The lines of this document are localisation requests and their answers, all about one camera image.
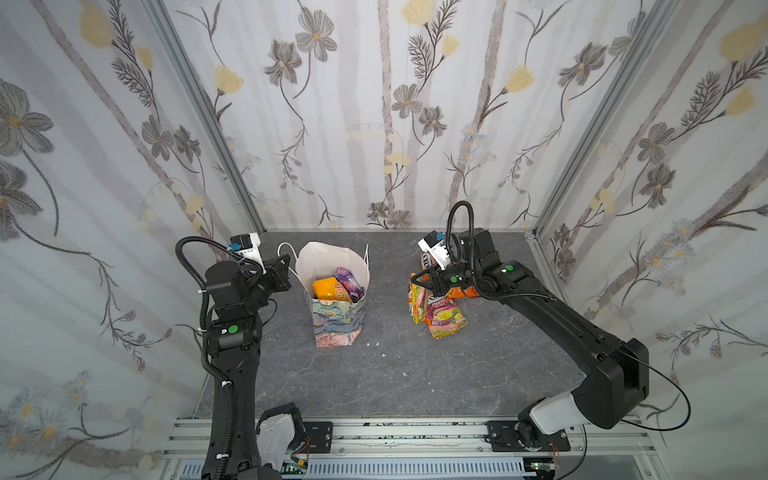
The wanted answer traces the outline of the yellow mango gummy bag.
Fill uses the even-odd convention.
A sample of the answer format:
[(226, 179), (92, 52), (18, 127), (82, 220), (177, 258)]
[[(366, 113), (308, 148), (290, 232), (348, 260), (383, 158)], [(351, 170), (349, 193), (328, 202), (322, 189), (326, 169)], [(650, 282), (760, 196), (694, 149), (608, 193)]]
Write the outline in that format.
[(346, 290), (335, 277), (316, 280), (312, 287), (315, 297), (319, 300), (351, 303)]

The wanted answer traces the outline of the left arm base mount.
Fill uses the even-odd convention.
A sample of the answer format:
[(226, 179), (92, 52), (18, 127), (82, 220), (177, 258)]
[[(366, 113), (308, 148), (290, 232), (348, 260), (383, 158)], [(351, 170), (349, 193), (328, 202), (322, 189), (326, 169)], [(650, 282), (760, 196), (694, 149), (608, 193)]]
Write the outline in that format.
[(299, 408), (290, 402), (265, 410), (256, 423), (261, 464), (278, 469), (288, 454), (329, 454), (333, 423), (305, 423)]

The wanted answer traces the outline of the purple Fox's candy bag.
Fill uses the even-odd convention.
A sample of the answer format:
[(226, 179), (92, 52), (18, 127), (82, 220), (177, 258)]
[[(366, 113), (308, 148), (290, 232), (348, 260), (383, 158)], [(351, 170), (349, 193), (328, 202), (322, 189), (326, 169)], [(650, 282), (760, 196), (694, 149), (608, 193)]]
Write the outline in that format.
[(359, 302), (365, 296), (365, 289), (350, 270), (338, 267), (335, 278), (344, 287), (352, 303)]

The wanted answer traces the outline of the orange corn chips bag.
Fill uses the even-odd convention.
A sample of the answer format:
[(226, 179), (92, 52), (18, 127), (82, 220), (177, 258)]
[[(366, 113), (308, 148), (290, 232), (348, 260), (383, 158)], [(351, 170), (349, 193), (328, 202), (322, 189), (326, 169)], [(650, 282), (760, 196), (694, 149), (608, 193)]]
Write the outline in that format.
[(445, 294), (446, 299), (478, 298), (480, 294), (473, 286), (467, 288), (453, 287)]

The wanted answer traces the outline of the red Fox's candy bag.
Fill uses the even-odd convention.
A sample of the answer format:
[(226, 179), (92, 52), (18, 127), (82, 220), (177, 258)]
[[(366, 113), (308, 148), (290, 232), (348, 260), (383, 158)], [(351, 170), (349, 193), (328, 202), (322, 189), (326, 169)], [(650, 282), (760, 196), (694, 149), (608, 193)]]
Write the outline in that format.
[(428, 270), (437, 266), (438, 263), (429, 252), (422, 252), (420, 255), (420, 265), (422, 270)]

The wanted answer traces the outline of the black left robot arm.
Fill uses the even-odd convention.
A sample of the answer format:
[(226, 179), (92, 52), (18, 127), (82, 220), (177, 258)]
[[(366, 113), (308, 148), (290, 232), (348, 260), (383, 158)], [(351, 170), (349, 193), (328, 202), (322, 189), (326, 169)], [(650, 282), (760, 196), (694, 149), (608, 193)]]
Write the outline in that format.
[[(184, 247), (202, 243), (228, 258), (200, 274)], [(278, 468), (262, 464), (257, 448), (255, 386), (263, 321), (259, 311), (270, 297), (291, 288), (290, 257), (257, 262), (245, 256), (255, 242), (244, 235), (228, 246), (202, 236), (177, 241), (175, 254), (198, 284), (201, 365), (215, 381), (214, 403), (203, 479), (279, 479)]]

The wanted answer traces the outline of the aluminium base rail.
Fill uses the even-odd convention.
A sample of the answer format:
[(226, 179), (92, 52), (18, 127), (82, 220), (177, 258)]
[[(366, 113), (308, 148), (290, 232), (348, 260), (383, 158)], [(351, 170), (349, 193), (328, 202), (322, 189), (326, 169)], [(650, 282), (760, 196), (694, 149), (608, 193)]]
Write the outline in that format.
[[(319, 374), (259, 378), (257, 416), (294, 403), (304, 423), (333, 425), (326, 453), (306, 454), (310, 466), (370, 463), (386, 466), (502, 462), (511, 453), (494, 450), (488, 422), (512, 421), (535, 400), (575, 386), (577, 375), (552, 373), (504, 380), (447, 377), (429, 379), (396, 370), (376, 380), (325, 378)], [(554, 478), (669, 479), (661, 444), (650, 433), (619, 424), (611, 430), (567, 427), (555, 449), (523, 451), (521, 457), (553, 464)]]

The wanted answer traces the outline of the pink-yellow Fox's candy bag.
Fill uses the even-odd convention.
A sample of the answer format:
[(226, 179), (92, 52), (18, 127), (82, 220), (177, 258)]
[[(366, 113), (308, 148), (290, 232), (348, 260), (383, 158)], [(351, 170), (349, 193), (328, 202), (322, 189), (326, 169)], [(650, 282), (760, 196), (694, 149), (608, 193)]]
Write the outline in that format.
[(426, 313), (425, 321), (433, 339), (441, 339), (453, 335), (468, 325), (453, 299), (439, 299), (432, 303)]

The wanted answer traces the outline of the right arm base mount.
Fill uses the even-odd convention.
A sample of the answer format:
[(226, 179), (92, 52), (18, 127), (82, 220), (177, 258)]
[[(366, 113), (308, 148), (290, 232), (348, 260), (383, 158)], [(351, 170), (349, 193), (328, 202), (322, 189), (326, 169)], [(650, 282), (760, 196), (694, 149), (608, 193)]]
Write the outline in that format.
[(494, 452), (568, 452), (567, 430), (589, 424), (574, 396), (565, 392), (529, 405), (515, 420), (488, 421), (484, 440)]

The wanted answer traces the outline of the floral white paper bag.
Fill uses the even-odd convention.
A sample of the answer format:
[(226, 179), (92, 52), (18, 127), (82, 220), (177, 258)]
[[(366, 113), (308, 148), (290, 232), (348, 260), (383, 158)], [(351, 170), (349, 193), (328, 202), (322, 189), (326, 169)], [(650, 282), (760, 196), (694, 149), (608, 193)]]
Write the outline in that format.
[(318, 348), (352, 345), (362, 332), (370, 286), (369, 252), (309, 242), (295, 250), (277, 247), (295, 261), (289, 272), (300, 282), (309, 305)]

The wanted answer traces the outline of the orange Fox's candy bag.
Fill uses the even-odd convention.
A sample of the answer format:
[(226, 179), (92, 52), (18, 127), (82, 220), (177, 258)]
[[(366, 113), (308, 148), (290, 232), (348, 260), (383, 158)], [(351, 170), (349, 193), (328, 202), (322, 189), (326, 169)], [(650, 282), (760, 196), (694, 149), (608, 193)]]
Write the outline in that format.
[(409, 284), (409, 288), (408, 300), (411, 318), (415, 324), (419, 324), (426, 319), (429, 292), (426, 288), (413, 282)]

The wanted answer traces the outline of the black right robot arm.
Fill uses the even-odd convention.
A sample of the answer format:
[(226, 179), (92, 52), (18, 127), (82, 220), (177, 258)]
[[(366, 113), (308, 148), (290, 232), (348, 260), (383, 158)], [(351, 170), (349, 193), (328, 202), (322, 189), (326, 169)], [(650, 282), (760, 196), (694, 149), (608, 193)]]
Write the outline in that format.
[(584, 378), (569, 392), (546, 398), (521, 419), (541, 434), (592, 424), (611, 429), (649, 394), (649, 352), (637, 339), (622, 340), (588, 320), (550, 292), (534, 272), (504, 260), (491, 233), (470, 225), (455, 234), (448, 225), (418, 243), (435, 262), (412, 282), (435, 295), (472, 287), (479, 296), (522, 314), (577, 364)]

